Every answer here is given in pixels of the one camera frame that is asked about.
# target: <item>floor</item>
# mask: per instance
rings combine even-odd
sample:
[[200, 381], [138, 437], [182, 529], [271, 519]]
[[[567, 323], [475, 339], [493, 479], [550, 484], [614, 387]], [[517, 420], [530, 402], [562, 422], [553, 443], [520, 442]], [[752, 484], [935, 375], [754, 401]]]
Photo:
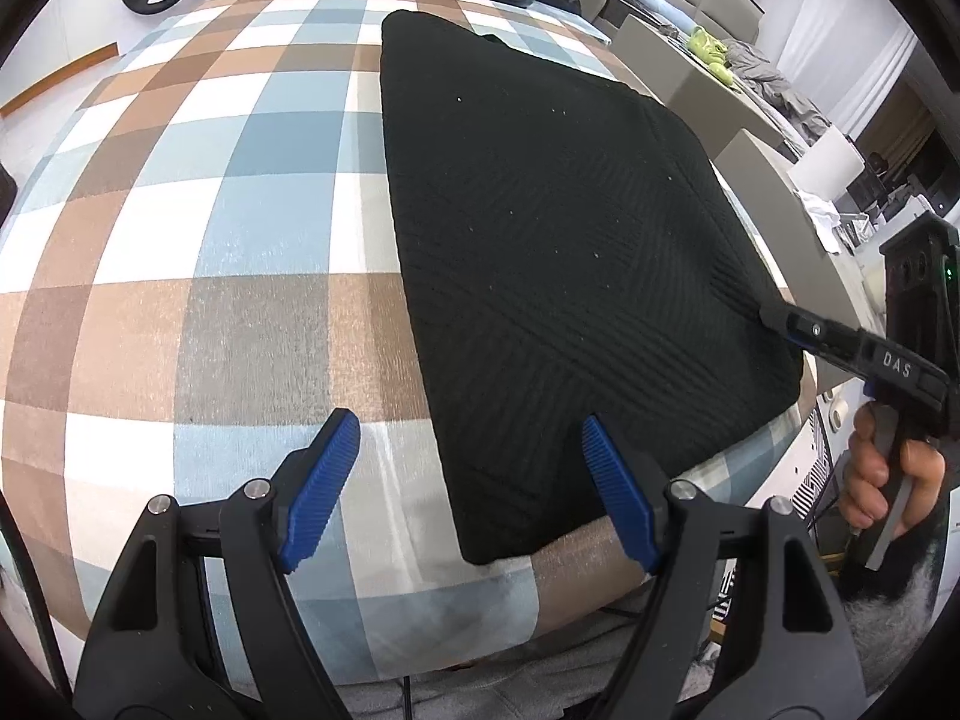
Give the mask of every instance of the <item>floor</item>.
[[18, 187], [27, 182], [66, 119], [113, 72], [117, 61], [110, 59], [84, 70], [0, 119], [0, 163]]

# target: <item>metal screw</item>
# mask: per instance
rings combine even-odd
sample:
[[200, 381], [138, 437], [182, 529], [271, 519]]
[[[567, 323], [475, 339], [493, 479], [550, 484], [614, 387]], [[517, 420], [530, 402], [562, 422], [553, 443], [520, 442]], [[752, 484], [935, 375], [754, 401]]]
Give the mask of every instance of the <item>metal screw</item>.
[[789, 498], [784, 498], [782, 495], [774, 495], [770, 499], [770, 508], [777, 514], [783, 514], [785, 517], [787, 514], [792, 514], [793, 504], [790, 503]]
[[267, 493], [270, 493], [270, 482], [266, 479], [251, 479], [243, 485], [243, 495], [253, 501], [265, 497]]
[[147, 504], [147, 511], [150, 514], [163, 514], [170, 508], [171, 502], [169, 495], [155, 495]]
[[678, 479], [670, 485], [670, 494], [680, 501], [689, 501], [697, 497], [697, 488], [685, 479]]

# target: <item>plaid tablecloth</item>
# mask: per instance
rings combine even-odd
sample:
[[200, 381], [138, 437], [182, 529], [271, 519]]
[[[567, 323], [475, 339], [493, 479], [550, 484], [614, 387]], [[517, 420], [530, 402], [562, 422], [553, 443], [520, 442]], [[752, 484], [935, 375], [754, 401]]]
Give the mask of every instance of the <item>plaid tablecloth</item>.
[[[123, 57], [0, 229], [0, 484], [79, 637], [152, 495], [270, 475], [336, 406], [361, 456], [291, 577], [334, 680], [478, 658], [640, 579], [606, 519], [531, 557], [460, 556], [384, 163], [380, 23], [399, 8], [645, 92], [592, 38], [479, 0], [211, 0]], [[745, 501], [799, 427], [793, 408], [689, 475]], [[210, 581], [243, 683], [219, 562]]]

